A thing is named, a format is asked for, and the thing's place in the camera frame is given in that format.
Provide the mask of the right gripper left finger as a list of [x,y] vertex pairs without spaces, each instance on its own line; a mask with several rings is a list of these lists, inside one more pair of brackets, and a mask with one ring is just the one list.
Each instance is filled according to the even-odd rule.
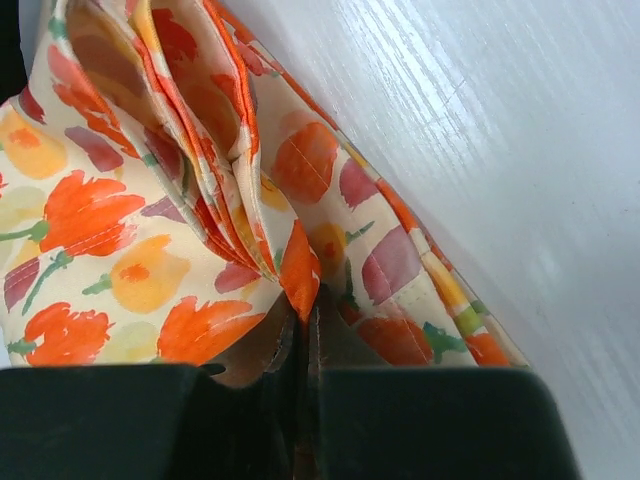
[[265,317],[240,340],[214,358],[221,371],[214,380],[240,389],[275,373],[294,349],[298,315],[287,299],[277,299]]

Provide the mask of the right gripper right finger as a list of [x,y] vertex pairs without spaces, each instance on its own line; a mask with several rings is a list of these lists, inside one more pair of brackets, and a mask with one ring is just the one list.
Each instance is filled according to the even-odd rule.
[[308,337],[310,370],[390,366],[350,329],[325,284],[320,285],[311,310]]

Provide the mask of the orange floral skirt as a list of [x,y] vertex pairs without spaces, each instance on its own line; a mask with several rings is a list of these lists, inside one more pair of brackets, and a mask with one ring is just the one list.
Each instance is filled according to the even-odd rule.
[[398,366],[524,366],[391,185],[217,1],[48,1],[1,107],[13,365],[202,365],[322,288]]

